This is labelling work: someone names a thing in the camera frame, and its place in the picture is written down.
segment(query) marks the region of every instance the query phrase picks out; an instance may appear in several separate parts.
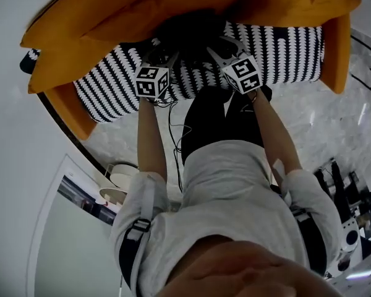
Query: white cube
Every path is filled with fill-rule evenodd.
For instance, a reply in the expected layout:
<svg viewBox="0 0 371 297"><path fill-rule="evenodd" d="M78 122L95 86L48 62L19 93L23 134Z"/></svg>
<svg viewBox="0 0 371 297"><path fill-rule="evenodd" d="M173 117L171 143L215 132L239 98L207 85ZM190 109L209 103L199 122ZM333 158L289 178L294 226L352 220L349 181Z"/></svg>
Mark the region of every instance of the white cube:
<svg viewBox="0 0 371 297"><path fill-rule="evenodd" d="M262 86L261 72L253 56L240 59L222 68L222 71L228 83L241 94Z"/></svg>
<svg viewBox="0 0 371 297"><path fill-rule="evenodd" d="M139 97L158 98L169 87L169 69L142 66L135 71L136 94Z"/></svg>

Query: shirt sleeve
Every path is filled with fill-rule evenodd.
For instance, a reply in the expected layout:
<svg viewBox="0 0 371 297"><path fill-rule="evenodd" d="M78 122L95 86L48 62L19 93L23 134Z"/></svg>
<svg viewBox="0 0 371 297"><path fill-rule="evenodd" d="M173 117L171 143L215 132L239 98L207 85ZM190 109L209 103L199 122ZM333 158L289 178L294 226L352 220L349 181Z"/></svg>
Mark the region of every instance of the shirt sleeve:
<svg viewBox="0 0 371 297"><path fill-rule="evenodd" d="M288 173L282 182L282 190L289 191L292 206L305 209L311 214L322 234L329 267L338 257L343 232L334 202L320 187L317 178L305 170Z"/></svg>
<svg viewBox="0 0 371 297"><path fill-rule="evenodd" d="M153 180L153 190L148 189L147 181ZM126 230L138 219L142 212L142 202L145 192L154 192L153 219L161 212L168 211L169 199L166 193L166 183L157 173L137 173L130 182L130 188L124 204L118 211L111 228L110 242L114 248L114 257L119 267L118 254Z"/></svg>

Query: floor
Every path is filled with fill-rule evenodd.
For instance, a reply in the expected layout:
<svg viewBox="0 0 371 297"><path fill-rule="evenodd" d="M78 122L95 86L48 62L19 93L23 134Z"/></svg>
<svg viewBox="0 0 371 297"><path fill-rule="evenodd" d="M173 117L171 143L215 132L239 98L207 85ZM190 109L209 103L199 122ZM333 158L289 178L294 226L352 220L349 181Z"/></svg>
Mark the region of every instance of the floor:
<svg viewBox="0 0 371 297"><path fill-rule="evenodd" d="M371 45L371 39L354 35ZM371 52L352 40L349 70L371 85ZM171 115L172 124L182 124L191 100L179 102ZM273 88L272 106L287 127L297 147L302 166L310 171L335 157L341 171L361 173L371 160L371 92L349 76L341 95L320 81L282 84ZM169 108L156 113L168 162L168 194L180 200L174 144L168 130ZM86 149L103 165L118 161L137 163L137 113L110 124L99 124L84 142ZM182 126L174 126L176 140Z"/></svg>

